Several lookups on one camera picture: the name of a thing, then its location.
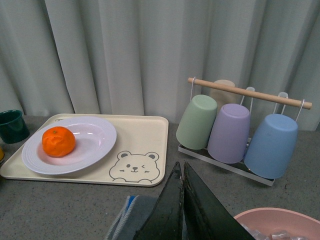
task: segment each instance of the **white curtain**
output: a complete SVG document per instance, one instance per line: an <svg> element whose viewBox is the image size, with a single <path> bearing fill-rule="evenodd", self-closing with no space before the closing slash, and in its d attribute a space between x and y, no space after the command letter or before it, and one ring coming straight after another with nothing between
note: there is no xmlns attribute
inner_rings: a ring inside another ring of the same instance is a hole
<svg viewBox="0 0 320 240"><path fill-rule="evenodd" d="M320 0L1 0L0 32L1 112L179 123L197 77L286 92L313 103L301 130L320 121ZM255 99L252 126L273 109Z"/></svg>

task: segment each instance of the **gray countertop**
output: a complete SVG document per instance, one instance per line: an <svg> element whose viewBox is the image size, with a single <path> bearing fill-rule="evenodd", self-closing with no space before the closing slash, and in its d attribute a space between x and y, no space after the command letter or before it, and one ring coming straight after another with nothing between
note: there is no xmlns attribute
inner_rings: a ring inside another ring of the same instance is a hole
<svg viewBox="0 0 320 240"><path fill-rule="evenodd" d="M25 116L32 135L48 117ZM129 195L158 197L175 164L189 162L235 216L246 210L274 207L320 220L320 131L299 131L285 175L266 186L178 151L177 124L169 124L164 180L153 187L12 180L0 176L2 240L102 240ZM26 141L4 144L8 160Z"/></svg>

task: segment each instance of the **green cup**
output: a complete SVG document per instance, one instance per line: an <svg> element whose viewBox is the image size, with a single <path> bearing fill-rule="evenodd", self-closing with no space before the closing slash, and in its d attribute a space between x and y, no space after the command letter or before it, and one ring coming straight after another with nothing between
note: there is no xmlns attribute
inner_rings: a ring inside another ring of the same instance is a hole
<svg viewBox="0 0 320 240"><path fill-rule="evenodd" d="M176 139L188 149L199 150L207 146L217 115L217 102L207 95L196 95L186 107Z"/></svg>
<svg viewBox="0 0 320 240"><path fill-rule="evenodd" d="M0 137L6 144L18 143L29 136L29 130L19 110L0 113Z"/></svg>

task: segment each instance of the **wooden rod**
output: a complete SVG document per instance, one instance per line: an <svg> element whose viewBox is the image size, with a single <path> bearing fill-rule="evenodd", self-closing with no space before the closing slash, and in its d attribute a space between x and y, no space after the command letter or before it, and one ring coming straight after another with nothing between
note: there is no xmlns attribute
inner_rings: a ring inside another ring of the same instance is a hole
<svg viewBox="0 0 320 240"><path fill-rule="evenodd" d="M193 78L189 77L188 83L192 84L192 82L193 82ZM278 103L278 104L293 106L293 107L301 107L301 104L302 104L301 100L295 100L295 99L291 99L291 98L270 95L270 94L257 92L257 91L249 91L246 89L242 89L242 88L238 88L238 87L234 87L234 86L227 86L224 84L219 84L219 83L215 83L215 82L211 82L211 81L204 81L204 80L200 80L200 79L195 79L194 84L200 85L203 87L212 88L212 89L222 90L222 91L229 92L229 93L239 94L239 95L243 95L243 96L247 96L247 97L251 97L251 98L255 98L255 99L261 99L261 100L266 100L266 101L274 102L274 103ZM303 109L308 109L308 110L310 110L311 107L312 107L312 102L307 102L307 101L305 101L302 106Z"/></svg>

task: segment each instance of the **yellow object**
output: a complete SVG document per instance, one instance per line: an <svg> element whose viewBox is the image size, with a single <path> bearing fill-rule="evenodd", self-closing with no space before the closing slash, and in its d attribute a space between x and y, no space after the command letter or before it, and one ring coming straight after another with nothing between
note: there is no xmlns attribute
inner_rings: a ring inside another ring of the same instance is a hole
<svg viewBox="0 0 320 240"><path fill-rule="evenodd" d="M2 148L0 147L0 160L2 160L5 156L4 151L2 150Z"/></svg>

